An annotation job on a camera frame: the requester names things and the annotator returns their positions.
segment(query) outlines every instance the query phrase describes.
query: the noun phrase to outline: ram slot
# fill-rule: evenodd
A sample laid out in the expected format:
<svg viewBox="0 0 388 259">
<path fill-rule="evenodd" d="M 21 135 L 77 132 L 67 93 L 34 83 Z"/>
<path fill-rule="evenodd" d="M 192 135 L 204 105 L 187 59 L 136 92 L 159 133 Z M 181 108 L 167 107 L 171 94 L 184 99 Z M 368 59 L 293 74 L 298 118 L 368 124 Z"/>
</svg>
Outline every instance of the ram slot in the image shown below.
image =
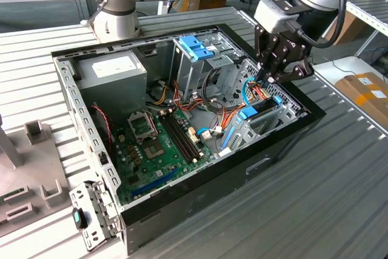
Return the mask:
<svg viewBox="0 0 388 259">
<path fill-rule="evenodd" d="M 194 158 L 200 158 L 197 149 L 182 131 L 173 116 L 162 118 L 160 122 L 188 164 L 192 163 Z"/>
</svg>

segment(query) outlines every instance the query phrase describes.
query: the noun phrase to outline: yellow wire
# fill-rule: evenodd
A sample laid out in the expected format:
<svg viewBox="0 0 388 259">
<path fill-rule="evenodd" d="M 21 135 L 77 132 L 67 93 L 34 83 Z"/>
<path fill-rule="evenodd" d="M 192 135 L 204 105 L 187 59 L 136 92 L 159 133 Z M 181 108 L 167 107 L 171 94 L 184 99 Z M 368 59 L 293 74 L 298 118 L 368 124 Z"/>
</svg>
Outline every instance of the yellow wire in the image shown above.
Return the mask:
<svg viewBox="0 0 388 259">
<path fill-rule="evenodd" d="M 264 91 L 264 89 L 262 89 L 262 88 L 259 88 L 259 89 L 260 89 L 260 91 L 264 94 L 264 96 L 265 96 L 266 98 L 270 98 L 270 96 L 267 94 L 267 92 Z"/>
<path fill-rule="evenodd" d="M 166 98 L 166 90 L 167 90 L 167 86 L 164 86 L 162 97 L 161 99 L 159 99 L 159 101 L 155 102 L 155 105 L 158 106 L 164 102 L 164 99 Z"/>
</svg>

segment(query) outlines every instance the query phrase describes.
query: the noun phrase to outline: cardboard box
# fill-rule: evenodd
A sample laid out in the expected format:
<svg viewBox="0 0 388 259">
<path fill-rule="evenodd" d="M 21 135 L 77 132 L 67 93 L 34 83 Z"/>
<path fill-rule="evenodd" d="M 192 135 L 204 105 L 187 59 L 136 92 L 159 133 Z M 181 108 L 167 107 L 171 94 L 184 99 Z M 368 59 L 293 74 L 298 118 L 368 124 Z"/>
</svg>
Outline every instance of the cardboard box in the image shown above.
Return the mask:
<svg viewBox="0 0 388 259">
<path fill-rule="evenodd" d="M 388 84 L 376 74 L 369 72 L 345 76 L 335 87 L 388 129 Z"/>
</svg>

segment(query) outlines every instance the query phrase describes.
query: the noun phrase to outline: metal workbench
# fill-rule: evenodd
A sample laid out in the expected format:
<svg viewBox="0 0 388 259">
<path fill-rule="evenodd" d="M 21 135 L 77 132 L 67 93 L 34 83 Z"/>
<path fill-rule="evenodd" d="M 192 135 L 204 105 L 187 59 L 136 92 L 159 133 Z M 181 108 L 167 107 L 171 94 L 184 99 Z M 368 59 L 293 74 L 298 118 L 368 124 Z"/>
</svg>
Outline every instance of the metal workbench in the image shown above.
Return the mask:
<svg viewBox="0 0 388 259">
<path fill-rule="evenodd" d="M 149 16 L 146 33 L 226 23 L 253 45 L 234 8 Z M 42 119 L 54 131 L 70 187 L 93 179 L 49 52 L 95 44 L 78 25 L 0 35 L 3 128 Z M 278 164 L 143 247 L 138 258 L 377 258 L 388 253 L 388 140 L 317 77 L 296 82 L 327 112 Z M 0 258 L 124 258 L 118 240 L 87 254 L 68 207 L 0 238 Z"/>
</svg>

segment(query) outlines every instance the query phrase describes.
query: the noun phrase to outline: white sticker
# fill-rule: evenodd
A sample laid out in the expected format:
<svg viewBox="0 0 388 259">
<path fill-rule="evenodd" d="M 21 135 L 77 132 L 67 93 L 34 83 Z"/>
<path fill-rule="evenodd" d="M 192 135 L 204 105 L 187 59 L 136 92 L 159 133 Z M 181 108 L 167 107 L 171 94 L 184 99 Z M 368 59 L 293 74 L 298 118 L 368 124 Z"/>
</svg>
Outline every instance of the white sticker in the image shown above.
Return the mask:
<svg viewBox="0 0 388 259">
<path fill-rule="evenodd" d="M 372 84 L 373 84 L 373 83 L 371 82 L 371 80 L 369 80 L 369 79 L 366 78 L 366 77 L 358 78 L 358 80 L 360 80 L 361 83 L 363 83 L 364 85 L 372 85 Z"/>
<path fill-rule="evenodd" d="M 217 48 L 214 45 L 210 45 L 210 46 L 206 47 L 206 49 L 208 51 L 215 51 Z"/>
<path fill-rule="evenodd" d="M 136 65 L 132 62 L 129 56 L 124 56 L 116 59 L 106 60 L 94 63 L 92 65 L 98 78 L 106 77 L 122 73 L 125 71 L 136 69 Z"/>
<path fill-rule="evenodd" d="M 372 90 L 372 93 L 377 97 L 377 98 L 387 98 L 387 96 L 380 90 Z"/>
</svg>

